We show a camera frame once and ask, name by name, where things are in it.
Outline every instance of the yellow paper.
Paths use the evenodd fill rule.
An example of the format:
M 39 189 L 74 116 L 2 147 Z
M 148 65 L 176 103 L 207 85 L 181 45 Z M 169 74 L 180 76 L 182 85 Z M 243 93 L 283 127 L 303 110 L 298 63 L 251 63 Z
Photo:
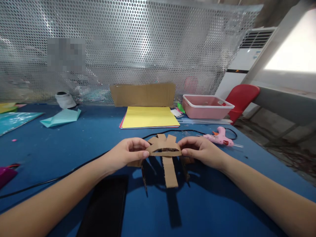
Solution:
M 128 107 L 122 128 L 180 126 L 169 107 Z
M 0 104 L 0 114 L 5 113 L 5 112 L 10 112 L 12 110 L 15 110 L 17 106 L 14 106 L 15 103 L 3 103 Z

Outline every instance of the teal paper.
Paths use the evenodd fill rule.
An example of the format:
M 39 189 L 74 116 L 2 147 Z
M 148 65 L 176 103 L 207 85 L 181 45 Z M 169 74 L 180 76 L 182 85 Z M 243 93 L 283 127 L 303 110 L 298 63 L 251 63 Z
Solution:
M 55 116 L 41 120 L 40 122 L 45 127 L 53 127 L 53 126 L 61 125 L 64 123 L 77 121 L 80 113 L 81 113 L 80 109 L 78 109 L 78 111 L 64 109 L 63 111 L 59 112 Z
M 4 113 L 0 114 L 0 136 L 14 130 L 23 124 L 41 116 L 44 113 Z

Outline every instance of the metal mesh panel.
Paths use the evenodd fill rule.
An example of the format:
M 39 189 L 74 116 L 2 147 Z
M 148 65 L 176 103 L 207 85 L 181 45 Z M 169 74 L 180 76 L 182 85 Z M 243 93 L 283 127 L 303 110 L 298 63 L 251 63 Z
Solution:
M 7 0 L 0 3 L 0 101 L 113 104 L 109 85 L 174 82 L 214 94 L 262 6 L 193 1 Z M 48 38 L 86 40 L 84 72 L 47 70 Z

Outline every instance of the red chair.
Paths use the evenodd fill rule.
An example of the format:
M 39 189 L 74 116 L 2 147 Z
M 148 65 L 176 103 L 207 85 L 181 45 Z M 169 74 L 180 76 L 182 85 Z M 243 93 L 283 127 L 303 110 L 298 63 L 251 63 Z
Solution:
M 242 115 L 248 105 L 258 96 L 260 88 L 254 85 L 242 84 L 235 86 L 229 93 L 226 101 L 233 104 L 233 108 L 228 114 L 234 125 L 236 120 Z

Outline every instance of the black cable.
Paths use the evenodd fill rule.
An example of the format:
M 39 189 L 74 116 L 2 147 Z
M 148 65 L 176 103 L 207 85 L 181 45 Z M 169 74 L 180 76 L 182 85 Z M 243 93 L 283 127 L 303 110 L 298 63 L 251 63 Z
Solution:
M 202 133 L 202 132 L 199 132 L 199 131 L 196 131 L 196 130 L 191 130 L 191 129 L 186 129 L 186 130 L 170 129 L 170 130 L 166 130 L 166 131 L 164 131 L 164 132 L 161 132 L 160 134 L 167 133 L 167 132 L 188 132 L 188 131 L 190 131 L 190 132 L 197 132 L 197 133 L 200 133 L 200 134 L 205 135 L 205 133 Z M 148 138 L 148 137 L 150 137 L 150 136 L 155 136 L 155 135 L 157 135 L 157 133 L 150 134 L 150 135 L 148 135 L 148 136 L 143 137 L 142 139 L 146 139 L 146 138 Z M 57 178 L 55 178 L 55 179 L 52 179 L 52 180 L 48 180 L 48 181 L 45 181 L 45 182 L 42 182 L 42 183 L 34 184 L 34 185 L 32 185 L 32 186 L 29 186 L 29 187 L 27 187 L 27 188 L 25 188 L 25 189 L 21 189 L 21 190 L 15 191 L 15 192 L 13 192 L 13 193 L 9 193 L 9 194 L 2 195 L 2 196 L 0 196 L 0 199 L 2 199 L 2 198 L 7 198 L 7 197 L 9 197 L 9 196 L 13 196 L 13 195 L 15 195 L 15 194 L 24 192 L 24 191 L 26 191 L 26 190 L 29 190 L 29 189 L 32 189 L 32 188 L 35 188 L 35 187 L 38 187 L 38 186 L 41 186 L 41 185 L 44 185 L 44 184 L 47 184 L 47 183 L 51 183 L 51 182 L 54 182 L 54 181 L 63 179 L 63 178 L 65 178 L 65 177 L 67 177 L 68 175 L 72 174 L 73 172 L 75 172 L 76 170 L 80 169 L 81 167 L 85 166 L 86 164 L 90 163 L 91 161 L 94 161 L 94 160 L 98 159 L 99 157 L 103 156 L 105 153 L 103 153 L 102 155 L 97 156 L 97 157 L 95 157 L 95 158 L 93 158 L 93 159 L 91 159 L 91 160 L 88 160 L 87 162 L 85 162 L 85 163 L 79 165 L 78 167 L 74 168 L 72 171 L 68 172 L 67 174 L 64 174 L 64 175 L 62 175 L 62 176 L 59 176 L 59 177 L 57 177 Z
M 237 139 L 237 133 L 235 133 L 233 130 L 231 130 L 230 128 L 225 128 L 225 129 L 227 129 L 227 130 L 230 130 L 230 131 L 232 131 L 234 134 L 235 134 L 235 137 L 234 138 L 228 138 L 228 139 L 230 139 L 230 140 L 236 140 Z

